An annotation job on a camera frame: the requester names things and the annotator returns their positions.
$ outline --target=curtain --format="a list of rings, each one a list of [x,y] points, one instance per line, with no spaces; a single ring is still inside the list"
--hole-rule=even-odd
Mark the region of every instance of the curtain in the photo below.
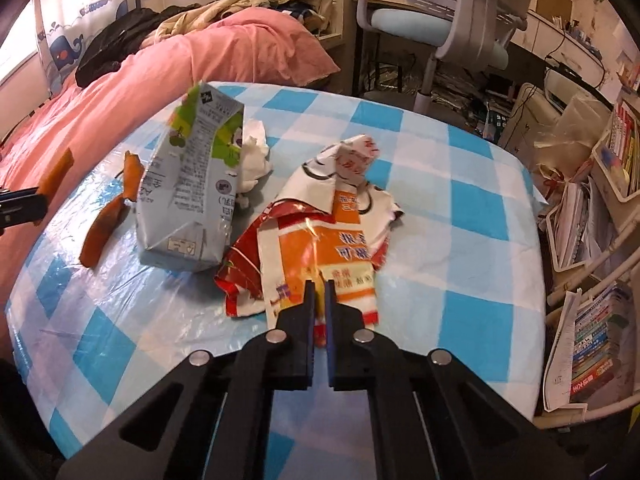
[[[38,51],[53,95],[72,73],[91,40],[140,0],[34,0]]]

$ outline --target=pink blanket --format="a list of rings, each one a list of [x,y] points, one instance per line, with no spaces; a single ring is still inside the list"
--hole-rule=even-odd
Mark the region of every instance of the pink blanket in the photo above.
[[[304,86],[338,70],[297,20],[271,9],[250,8],[205,30],[141,50],[124,60],[119,71],[84,90],[68,78],[62,94],[14,132],[0,152],[0,184],[12,190],[36,186],[67,148],[76,160],[44,222],[12,227],[0,237],[0,306],[6,304],[38,236],[86,174],[195,82]],[[0,328],[0,348],[6,338],[2,332]]]

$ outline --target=silver screw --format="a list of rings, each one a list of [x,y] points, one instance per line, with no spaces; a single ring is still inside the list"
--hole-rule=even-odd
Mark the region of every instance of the silver screw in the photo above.
[[[435,365],[446,366],[451,362],[451,354],[446,350],[438,348],[431,354],[431,362]]]
[[[287,338],[287,333],[279,328],[274,328],[269,330],[265,337],[269,343],[282,343]]]
[[[358,343],[370,343],[373,340],[374,333],[368,328],[361,328],[353,333],[353,338]]]
[[[209,362],[209,352],[204,350],[196,350],[189,356],[189,362],[193,366],[202,366]]]

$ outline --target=blue and white tablecloth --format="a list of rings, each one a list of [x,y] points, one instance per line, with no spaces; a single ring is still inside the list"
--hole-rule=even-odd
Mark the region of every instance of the blue and white tablecloth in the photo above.
[[[360,99],[262,84],[219,84],[264,122],[273,173],[236,211],[236,235],[323,146],[371,135],[367,174],[406,212],[376,275],[377,330],[426,354],[451,350],[525,416],[542,373],[544,286],[532,183],[509,153],[430,118]],[[195,349],[238,350],[264,316],[229,319],[212,272],[141,266],[129,214],[94,270],[78,257],[98,211],[122,184],[123,153],[148,162],[171,104],[91,172],[31,251],[6,314],[15,361],[46,427],[71,456]],[[374,478],[366,395],[326,385],[278,392],[267,478]]]

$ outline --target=office chair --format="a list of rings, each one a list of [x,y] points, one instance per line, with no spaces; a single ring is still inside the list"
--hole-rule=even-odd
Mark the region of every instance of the office chair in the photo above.
[[[358,0],[356,16],[361,28],[429,46],[414,112],[445,121],[444,107],[431,99],[438,60],[472,72],[480,72],[489,65],[504,70],[509,63],[506,47],[517,28],[526,30],[530,3],[530,0],[407,0],[417,7],[415,11],[378,9],[369,14],[367,1]]]

